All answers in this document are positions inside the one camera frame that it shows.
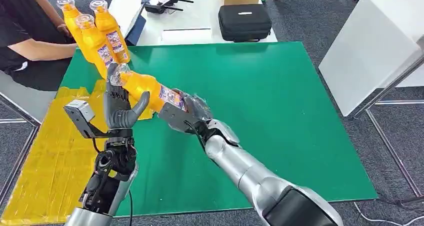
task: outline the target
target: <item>plastic bottle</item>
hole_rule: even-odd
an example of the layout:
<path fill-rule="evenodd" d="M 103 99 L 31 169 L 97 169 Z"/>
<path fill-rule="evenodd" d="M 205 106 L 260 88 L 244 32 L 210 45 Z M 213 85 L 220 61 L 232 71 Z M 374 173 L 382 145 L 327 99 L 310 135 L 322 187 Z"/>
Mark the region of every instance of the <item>plastic bottle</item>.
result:
<path fill-rule="evenodd" d="M 150 92 L 147 108 L 160 112 L 166 102 L 186 111 L 184 101 L 179 93 L 160 84 L 155 77 L 134 71 L 120 73 L 122 87 L 135 99 L 140 99 L 144 91 Z"/>
<path fill-rule="evenodd" d="M 98 72 L 102 78 L 106 79 L 108 66 L 117 62 L 112 53 L 112 46 L 106 36 L 94 25 L 94 17 L 90 14 L 79 15 L 76 17 L 76 23 L 82 31 L 82 39 L 93 57 Z"/>
<path fill-rule="evenodd" d="M 128 63 L 130 61 L 130 53 L 117 21 L 108 11 L 108 2 L 105 0 L 93 0 L 90 3 L 90 9 L 95 12 L 95 25 L 106 35 L 112 45 L 117 62 L 120 64 Z"/>
<path fill-rule="evenodd" d="M 75 0 L 57 0 L 56 5 L 62 10 L 63 20 L 73 39 L 75 39 L 76 44 L 81 49 L 85 60 L 94 63 L 93 57 L 90 55 L 90 51 L 83 41 L 81 29 L 78 27 L 77 22 L 75 22 L 75 19 L 81 14 L 75 7 Z"/>

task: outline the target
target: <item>yellow tape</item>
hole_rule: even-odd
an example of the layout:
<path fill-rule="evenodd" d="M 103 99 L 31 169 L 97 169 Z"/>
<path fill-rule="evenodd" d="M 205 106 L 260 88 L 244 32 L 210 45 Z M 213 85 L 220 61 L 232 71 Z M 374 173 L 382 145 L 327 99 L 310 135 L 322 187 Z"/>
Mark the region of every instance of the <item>yellow tape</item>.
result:
<path fill-rule="evenodd" d="M 104 91 L 104 80 L 96 82 L 91 96 L 85 88 L 59 89 L 1 216 L 2 225 L 63 223 L 75 207 L 81 206 L 78 199 L 93 172 L 97 153 L 63 107 L 74 99 L 88 101 L 95 113 L 91 123 L 106 132 Z M 147 111 L 139 119 L 151 117 Z M 102 150 L 105 139 L 97 139 L 96 143 Z"/>

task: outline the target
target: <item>person's arm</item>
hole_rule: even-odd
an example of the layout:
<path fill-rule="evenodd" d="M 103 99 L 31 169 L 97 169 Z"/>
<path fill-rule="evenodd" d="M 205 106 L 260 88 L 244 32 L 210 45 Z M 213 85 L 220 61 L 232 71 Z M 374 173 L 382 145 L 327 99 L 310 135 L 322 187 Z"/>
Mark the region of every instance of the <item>person's arm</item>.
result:
<path fill-rule="evenodd" d="M 58 12 L 55 10 L 55 8 L 49 3 L 48 0 L 35 0 L 40 5 L 42 10 L 45 12 L 45 14 L 50 18 L 50 20 L 53 22 L 53 24 L 58 27 L 60 25 L 63 25 L 65 22 L 64 20 L 59 16 Z"/>
<path fill-rule="evenodd" d="M 30 61 L 49 61 L 70 58 L 74 55 L 77 44 L 57 44 L 35 41 L 30 38 L 8 46 Z"/>

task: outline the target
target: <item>green mat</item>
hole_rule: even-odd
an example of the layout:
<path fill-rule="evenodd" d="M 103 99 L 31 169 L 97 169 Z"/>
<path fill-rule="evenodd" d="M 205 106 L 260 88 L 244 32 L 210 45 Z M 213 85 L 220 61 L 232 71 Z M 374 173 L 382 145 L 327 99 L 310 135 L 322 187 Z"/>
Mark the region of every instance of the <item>green mat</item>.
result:
<path fill-rule="evenodd" d="M 206 99 L 270 170 L 328 201 L 377 198 L 302 43 L 130 47 L 130 67 Z M 90 92 L 100 76 L 77 51 L 62 81 Z M 250 208 L 197 138 L 155 117 L 134 126 L 134 215 Z M 128 216 L 128 197 L 117 216 Z"/>

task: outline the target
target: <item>clear bottle cap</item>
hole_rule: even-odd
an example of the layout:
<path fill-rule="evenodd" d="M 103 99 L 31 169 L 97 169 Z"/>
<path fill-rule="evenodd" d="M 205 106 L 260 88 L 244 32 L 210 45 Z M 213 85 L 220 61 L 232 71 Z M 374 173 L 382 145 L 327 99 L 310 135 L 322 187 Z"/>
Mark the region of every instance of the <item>clear bottle cap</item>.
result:
<path fill-rule="evenodd" d="M 93 0 L 90 3 L 90 9 L 95 13 L 103 13 L 108 10 L 108 2 L 106 0 Z"/>
<path fill-rule="evenodd" d="M 73 10 L 75 9 L 75 0 L 57 0 L 56 5 L 61 10 Z"/>
<path fill-rule="evenodd" d="M 90 14 L 81 14 L 76 17 L 75 22 L 80 29 L 89 29 L 94 26 L 94 17 Z"/>
<path fill-rule="evenodd" d="M 112 75 L 110 76 L 110 83 L 114 86 L 123 86 L 127 83 L 131 74 L 132 71 L 128 64 L 121 63 L 112 72 Z"/>

